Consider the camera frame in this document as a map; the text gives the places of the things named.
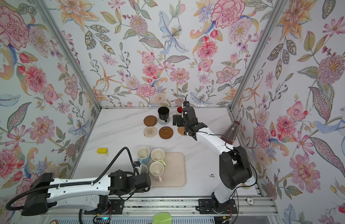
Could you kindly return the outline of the round woven rattan coaster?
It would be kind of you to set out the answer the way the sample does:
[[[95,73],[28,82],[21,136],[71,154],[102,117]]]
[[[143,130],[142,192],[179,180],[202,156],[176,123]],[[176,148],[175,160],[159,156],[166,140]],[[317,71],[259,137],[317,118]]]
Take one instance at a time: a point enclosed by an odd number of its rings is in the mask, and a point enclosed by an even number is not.
[[[185,128],[184,127],[178,127],[178,133],[185,136],[186,135]]]

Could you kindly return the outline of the ridged brown wooden coaster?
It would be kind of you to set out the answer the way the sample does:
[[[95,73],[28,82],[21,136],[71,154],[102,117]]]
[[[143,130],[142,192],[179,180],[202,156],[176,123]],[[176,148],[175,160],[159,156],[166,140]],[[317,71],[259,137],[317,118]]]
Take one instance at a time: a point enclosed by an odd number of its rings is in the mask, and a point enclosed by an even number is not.
[[[173,136],[173,130],[172,128],[170,127],[162,127],[160,130],[159,130],[159,136],[162,138],[162,139],[170,139],[172,136]]]

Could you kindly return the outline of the black mug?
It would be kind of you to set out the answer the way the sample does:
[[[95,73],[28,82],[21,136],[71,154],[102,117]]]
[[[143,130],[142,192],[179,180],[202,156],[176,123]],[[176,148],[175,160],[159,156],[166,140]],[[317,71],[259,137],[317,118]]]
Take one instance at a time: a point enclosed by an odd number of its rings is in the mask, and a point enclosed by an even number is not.
[[[168,107],[165,107],[165,106],[160,107],[158,109],[158,116],[160,119],[163,119],[163,120],[165,120],[165,122],[167,122],[167,119],[169,117],[169,112],[170,112],[170,110]]]

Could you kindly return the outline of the cream mug pink handle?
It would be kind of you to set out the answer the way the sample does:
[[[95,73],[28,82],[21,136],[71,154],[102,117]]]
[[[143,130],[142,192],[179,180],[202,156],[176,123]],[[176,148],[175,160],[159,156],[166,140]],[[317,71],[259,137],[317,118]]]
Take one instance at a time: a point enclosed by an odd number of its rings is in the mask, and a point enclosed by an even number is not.
[[[165,167],[162,162],[160,161],[155,161],[153,162],[150,167],[149,167],[150,174],[152,177],[157,179],[159,182],[162,182],[162,175],[165,171]]]

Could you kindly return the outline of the round wooden coaster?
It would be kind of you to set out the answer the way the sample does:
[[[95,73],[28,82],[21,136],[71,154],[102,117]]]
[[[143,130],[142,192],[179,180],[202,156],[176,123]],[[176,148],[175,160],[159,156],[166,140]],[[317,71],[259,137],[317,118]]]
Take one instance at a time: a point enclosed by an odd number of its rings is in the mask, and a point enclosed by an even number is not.
[[[157,124],[158,119],[153,115],[149,115],[144,118],[143,122],[147,127],[153,127]]]

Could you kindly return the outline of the multicolour stitched round coaster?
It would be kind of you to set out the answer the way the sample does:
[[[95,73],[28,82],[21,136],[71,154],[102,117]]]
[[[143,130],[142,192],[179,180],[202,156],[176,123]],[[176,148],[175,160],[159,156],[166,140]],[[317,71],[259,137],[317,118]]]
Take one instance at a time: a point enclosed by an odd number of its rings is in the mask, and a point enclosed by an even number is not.
[[[146,127],[143,131],[144,136],[147,138],[153,138],[157,135],[158,131],[155,127]]]

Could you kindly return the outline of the grey-blue woven round coaster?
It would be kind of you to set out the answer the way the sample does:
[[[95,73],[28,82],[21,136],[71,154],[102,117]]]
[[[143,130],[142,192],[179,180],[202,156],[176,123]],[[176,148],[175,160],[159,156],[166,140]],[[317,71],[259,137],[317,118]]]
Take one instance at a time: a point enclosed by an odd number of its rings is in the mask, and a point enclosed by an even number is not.
[[[163,119],[158,118],[158,123],[161,124],[161,125],[167,125],[170,122],[171,122],[171,118],[170,117],[168,117],[167,122],[165,122],[165,120],[163,120]]]

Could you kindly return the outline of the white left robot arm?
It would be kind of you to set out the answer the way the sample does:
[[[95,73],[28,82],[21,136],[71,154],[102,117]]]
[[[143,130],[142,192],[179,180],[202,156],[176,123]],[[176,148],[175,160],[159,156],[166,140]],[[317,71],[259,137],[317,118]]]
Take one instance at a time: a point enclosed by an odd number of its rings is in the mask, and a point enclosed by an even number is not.
[[[5,205],[8,211],[20,211],[22,216],[36,216],[54,209],[79,209],[95,214],[116,207],[109,196],[131,197],[150,190],[148,173],[136,174],[122,170],[98,178],[60,179],[51,173],[40,176],[29,190],[18,194]]]

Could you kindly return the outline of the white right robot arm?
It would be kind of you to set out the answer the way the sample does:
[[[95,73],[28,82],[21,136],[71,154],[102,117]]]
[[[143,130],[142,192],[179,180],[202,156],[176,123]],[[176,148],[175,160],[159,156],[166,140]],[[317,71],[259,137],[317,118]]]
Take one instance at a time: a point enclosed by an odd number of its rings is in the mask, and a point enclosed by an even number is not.
[[[214,134],[207,125],[199,122],[192,107],[184,107],[181,115],[172,117],[172,124],[184,128],[184,134],[204,144],[219,156],[221,183],[210,199],[198,201],[201,214],[237,214],[233,210],[237,190],[257,184],[257,172],[251,165],[246,150],[232,145],[240,123],[233,121],[223,134]]]

